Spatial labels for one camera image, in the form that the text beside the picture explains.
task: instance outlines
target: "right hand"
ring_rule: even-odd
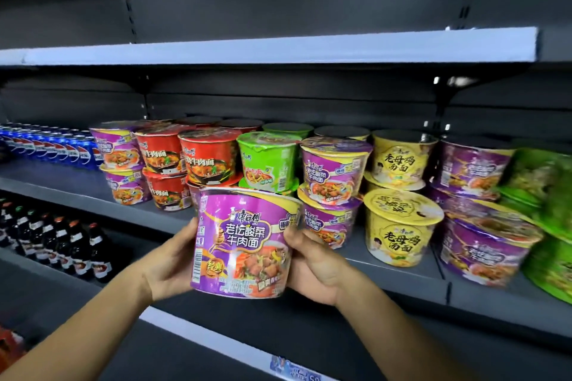
[[[288,286],[315,302],[336,305],[342,278],[352,267],[347,260],[325,246],[308,229],[289,226],[284,239],[296,251],[292,255]]]

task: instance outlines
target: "barcode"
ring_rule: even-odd
[[[442,186],[448,187],[450,179],[451,179],[451,172],[446,172],[446,171],[441,172],[441,185]]]
[[[282,178],[278,179],[278,191],[286,190],[286,177],[282,176]]]
[[[201,264],[203,263],[203,249],[195,250],[195,259],[193,261],[193,282],[201,283]]]

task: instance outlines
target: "hand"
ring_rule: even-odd
[[[335,305],[341,279],[352,267],[308,229],[299,231],[289,226],[284,231],[284,239],[296,250],[290,264],[288,286],[315,302]]]
[[[123,273],[142,281],[149,292],[149,304],[192,289],[196,234],[197,218],[193,218],[176,235],[125,269]]]

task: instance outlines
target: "dark bottle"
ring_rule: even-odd
[[[3,202],[2,215],[0,215],[0,247],[8,247],[10,245],[7,230],[12,226],[14,220],[14,204]]]
[[[16,207],[14,210],[14,218],[15,220],[12,222],[12,226],[6,230],[8,239],[10,240],[10,248],[18,253],[18,255],[24,255],[24,249],[20,245],[20,237],[24,233],[24,229],[28,227],[28,217],[26,217],[24,207]]]
[[[63,217],[56,217],[54,221],[47,221],[42,229],[43,235],[43,248],[47,253],[47,260],[50,265],[54,268],[60,268],[60,258],[58,258],[58,237],[57,227],[60,226],[59,223],[65,224],[65,219]]]
[[[70,256],[72,245],[70,242],[68,224],[65,222],[65,220],[55,221],[54,224],[55,224],[55,236],[58,240],[58,245],[55,248],[55,251],[58,254],[58,261],[60,262],[60,267],[63,269],[64,272],[68,274],[74,274],[75,270],[73,268],[73,261],[71,259],[72,257]]]
[[[46,226],[48,221],[51,222],[50,213],[44,213],[39,218],[35,218],[34,221],[30,220],[30,242],[34,248],[34,255],[36,261],[42,264],[48,264],[50,261],[47,258],[47,252],[43,247],[43,228]]]
[[[89,236],[79,220],[70,223],[70,257],[73,261],[75,273],[82,279],[91,279],[93,272],[91,271],[91,246],[89,245]]]
[[[32,243],[32,227],[37,229],[41,227],[41,222],[38,224],[39,216],[36,210],[29,210],[26,213],[26,226],[21,227],[20,245],[24,250],[24,256],[35,257],[35,248]]]
[[[117,273],[113,243],[97,223],[89,225],[89,237],[93,275],[97,281],[108,283]]]

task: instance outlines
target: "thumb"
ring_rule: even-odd
[[[197,236],[198,219],[194,217],[185,227],[170,239],[170,246],[175,253],[183,250]]]
[[[304,229],[299,231],[295,226],[289,226],[284,231],[284,239],[288,245],[295,248],[310,262],[318,262],[328,255],[330,250],[324,244],[320,244],[307,234],[311,231]]]

